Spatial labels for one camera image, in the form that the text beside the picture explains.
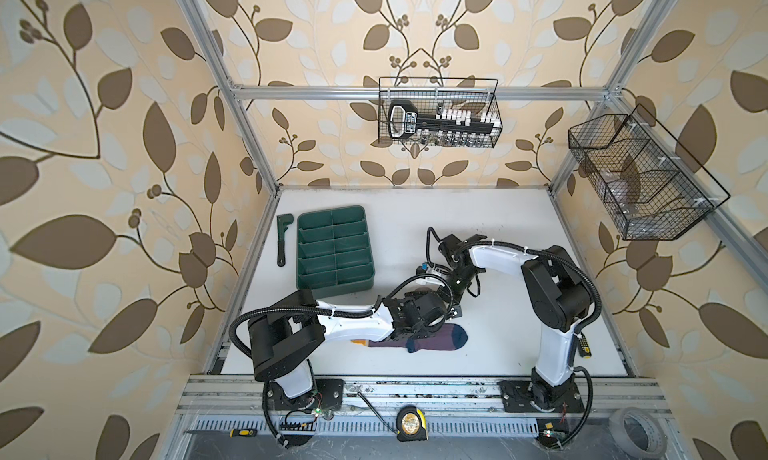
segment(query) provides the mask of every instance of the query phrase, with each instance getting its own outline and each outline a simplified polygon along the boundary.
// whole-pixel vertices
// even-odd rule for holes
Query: wallpaper
[[[494,148],[404,145],[378,137],[370,102],[255,100],[251,124],[283,185],[541,186],[568,149],[568,128],[586,119],[584,102],[500,102]]]
[[[650,0],[198,0],[246,85],[602,86]]]
[[[680,0],[625,92],[730,190],[734,197],[723,208],[763,245],[766,6],[768,0]],[[619,240],[583,171],[574,172],[558,201],[596,275],[605,314],[639,373],[658,379],[694,455],[768,458],[766,292],[705,223],[674,242]]]
[[[150,458],[266,193],[174,0],[0,27],[0,457]]]

